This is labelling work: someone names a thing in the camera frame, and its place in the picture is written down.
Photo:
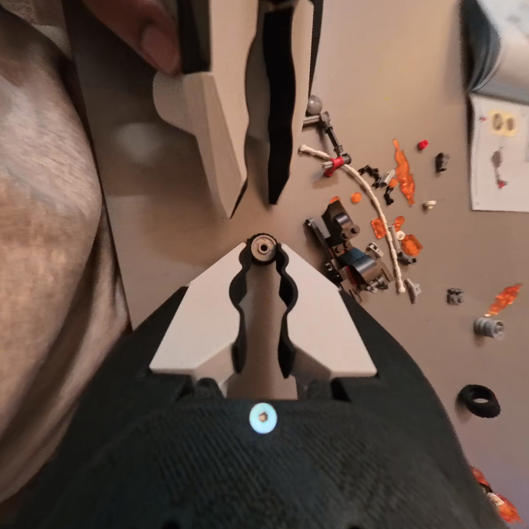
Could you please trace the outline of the orange lego flame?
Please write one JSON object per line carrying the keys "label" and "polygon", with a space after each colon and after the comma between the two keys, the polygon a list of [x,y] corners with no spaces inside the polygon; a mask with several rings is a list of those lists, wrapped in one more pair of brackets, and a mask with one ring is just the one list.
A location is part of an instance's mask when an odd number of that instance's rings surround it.
{"label": "orange lego flame", "polygon": [[516,283],[512,286],[505,287],[490,304],[487,311],[484,313],[484,317],[491,318],[493,316],[499,315],[505,308],[512,305],[512,303],[517,299],[519,291],[522,288],[523,284]]}
{"label": "orange lego flame", "polygon": [[405,154],[405,151],[401,149],[399,141],[393,139],[393,147],[395,149],[395,162],[396,162],[396,178],[400,185],[400,190],[405,196],[409,206],[415,204],[415,180],[411,173],[409,161]]}

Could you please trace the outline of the wide black lego tire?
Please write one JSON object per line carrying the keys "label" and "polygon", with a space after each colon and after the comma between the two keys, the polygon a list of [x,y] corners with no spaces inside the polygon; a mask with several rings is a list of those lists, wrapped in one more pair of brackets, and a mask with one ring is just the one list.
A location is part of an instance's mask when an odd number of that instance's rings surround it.
{"label": "wide black lego tire", "polygon": [[469,384],[463,387],[456,398],[457,406],[482,419],[494,419],[501,414],[496,394],[486,386]]}

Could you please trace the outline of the white flexible lego tube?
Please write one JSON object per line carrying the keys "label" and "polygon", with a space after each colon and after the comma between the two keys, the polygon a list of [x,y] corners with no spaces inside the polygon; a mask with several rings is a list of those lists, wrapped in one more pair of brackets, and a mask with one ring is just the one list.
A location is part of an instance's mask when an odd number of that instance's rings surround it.
{"label": "white flexible lego tube", "polygon": [[[328,155],[326,152],[313,149],[307,146],[306,144],[301,144],[299,146],[298,153],[300,155],[312,156],[324,162],[328,162],[331,160],[331,156]],[[344,164],[340,169],[345,171],[351,178],[354,179],[354,181],[358,184],[358,186],[360,186],[360,188],[368,196],[370,202],[375,208],[378,214],[378,218],[382,221],[386,229],[385,238],[386,238],[386,241],[389,247],[391,260],[393,263],[393,272],[395,275],[396,288],[400,294],[404,294],[406,292],[406,287],[405,287],[404,280],[402,277],[400,264],[398,261],[398,256],[397,256],[397,251],[396,251],[396,246],[395,246],[395,237],[391,234],[389,230],[389,225],[388,225],[386,216],[384,215],[382,211],[382,207],[379,202],[379,199],[375,196],[372,187],[365,181],[363,176],[361,176],[360,173],[356,169],[351,167],[349,164]]]}

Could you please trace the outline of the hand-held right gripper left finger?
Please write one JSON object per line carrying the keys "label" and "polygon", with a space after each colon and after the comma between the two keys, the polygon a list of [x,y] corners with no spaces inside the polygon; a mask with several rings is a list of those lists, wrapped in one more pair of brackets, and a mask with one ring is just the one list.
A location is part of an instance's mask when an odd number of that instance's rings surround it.
{"label": "hand-held right gripper left finger", "polygon": [[229,287],[243,266],[240,243],[192,280],[149,365],[155,374],[187,375],[196,382],[213,379],[226,395],[236,370],[232,346],[241,316]]}

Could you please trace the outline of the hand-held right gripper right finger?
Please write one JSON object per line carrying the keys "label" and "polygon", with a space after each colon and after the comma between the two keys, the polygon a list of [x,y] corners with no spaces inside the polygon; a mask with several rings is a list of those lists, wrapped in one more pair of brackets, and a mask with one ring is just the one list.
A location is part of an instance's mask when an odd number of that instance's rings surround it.
{"label": "hand-held right gripper right finger", "polygon": [[313,381],[371,378],[377,375],[360,333],[347,309],[352,298],[325,278],[286,244],[276,246],[281,317],[278,362],[297,393]]}

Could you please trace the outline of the lego instruction booklet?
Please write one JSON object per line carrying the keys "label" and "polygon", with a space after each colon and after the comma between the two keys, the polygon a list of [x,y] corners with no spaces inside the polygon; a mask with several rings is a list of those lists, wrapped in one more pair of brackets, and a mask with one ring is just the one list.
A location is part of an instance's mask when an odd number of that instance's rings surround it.
{"label": "lego instruction booklet", "polygon": [[528,213],[528,1],[463,1],[473,210]]}

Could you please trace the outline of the black lego motorcycle build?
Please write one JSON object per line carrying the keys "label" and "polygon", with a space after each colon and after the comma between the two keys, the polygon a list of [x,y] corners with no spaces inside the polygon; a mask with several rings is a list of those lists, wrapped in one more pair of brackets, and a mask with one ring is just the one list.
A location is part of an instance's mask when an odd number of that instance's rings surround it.
{"label": "black lego motorcycle build", "polygon": [[341,202],[328,204],[322,215],[308,218],[305,227],[324,255],[324,274],[337,287],[359,302],[363,293],[388,290],[393,274],[382,259],[375,260],[355,246],[360,227]]}

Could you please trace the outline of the grey lego pin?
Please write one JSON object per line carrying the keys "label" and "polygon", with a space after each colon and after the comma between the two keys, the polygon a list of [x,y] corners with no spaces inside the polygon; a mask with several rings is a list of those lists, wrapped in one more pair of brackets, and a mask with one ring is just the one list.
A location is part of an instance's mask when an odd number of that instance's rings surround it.
{"label": "grey lego pin", "polygon": [[398,258],[407,256],[407,252],[403,249],[402,242],[404,240],[404,233],[398,230],[394,225],[388,227],[388,233],[391,236],[393,247]]}

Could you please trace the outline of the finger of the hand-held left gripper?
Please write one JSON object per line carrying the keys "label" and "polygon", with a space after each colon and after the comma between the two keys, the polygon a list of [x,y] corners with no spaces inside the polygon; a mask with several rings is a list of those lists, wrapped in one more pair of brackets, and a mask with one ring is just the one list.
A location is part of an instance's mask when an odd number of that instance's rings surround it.
{"label": "finger of the hand-held left gripper", "polygon": [[292,171],[319,52],[324,1],[264,1],[262,49],[269,82],[268,202]]}
{"label": "finger of the hand-held left gripper", "polygon": [[[257,33],[258,3],[210,1],[210,70],[175,76],[157,73],[152,84],[158,115],[195,136],[210,194],[224,218],[234,215],[248,182],[246,74]],[[176,2],[164,4],[177,25]]]}

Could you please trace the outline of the axle assembly with red joint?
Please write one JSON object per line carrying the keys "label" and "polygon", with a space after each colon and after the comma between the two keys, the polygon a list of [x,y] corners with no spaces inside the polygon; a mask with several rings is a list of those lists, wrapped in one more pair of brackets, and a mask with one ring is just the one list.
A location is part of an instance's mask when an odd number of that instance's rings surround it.
{"label": "axle assembly with red joint", "polygon": [[337,156],[343,156],[346,160],[346,163],[343,166],[351,163],[351,155],[343,148],[342,143],[340,142],[338,136],[334,131],[334,126],[327,111],[322,112],[319,116],[305,116],[303,119],[303,127],[315,127],[321,137],[325,137],[327,138],[327,140],[329,140],[335,155],[332,158],[336,158]]}

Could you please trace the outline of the flame lego minifigure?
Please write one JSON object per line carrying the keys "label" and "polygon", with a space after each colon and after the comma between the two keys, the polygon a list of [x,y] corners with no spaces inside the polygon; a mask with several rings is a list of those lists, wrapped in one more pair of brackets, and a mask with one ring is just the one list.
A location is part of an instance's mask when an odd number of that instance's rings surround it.
{"label": "flame lego minifigure", "polygon": [[481,470],[473,466],[470,467],[470,470],[473,473],[474,478],[479,483],[481,490],[484,492],[485,496],[489,499],[489,501],[493,504],[503,522],[505,522],[508,526],[517,528],[527,528],[516,506],[508,499],[506,499],[506,497],[499,493],[496,493],[493,490]]}

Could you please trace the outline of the person's left hand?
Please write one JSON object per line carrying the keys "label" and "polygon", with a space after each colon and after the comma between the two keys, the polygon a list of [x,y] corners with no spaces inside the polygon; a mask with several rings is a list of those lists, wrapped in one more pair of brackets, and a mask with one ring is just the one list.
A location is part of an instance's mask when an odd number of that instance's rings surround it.
{"label": "person's left hand", "polygon": [[84,1],[90,12],[157,71],[182,73],[175,19],[162,1]]}

